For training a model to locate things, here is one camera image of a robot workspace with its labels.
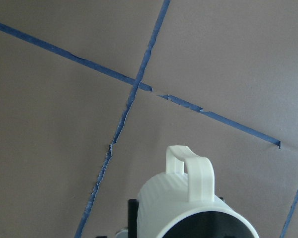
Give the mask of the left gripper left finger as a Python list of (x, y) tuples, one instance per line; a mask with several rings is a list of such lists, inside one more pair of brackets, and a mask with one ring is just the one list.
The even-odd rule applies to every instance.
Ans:
[(114, 238), (137, 238), (137, 218), (139, 202), (136, 199), (128, 200), (128, 226), (117, 231)]

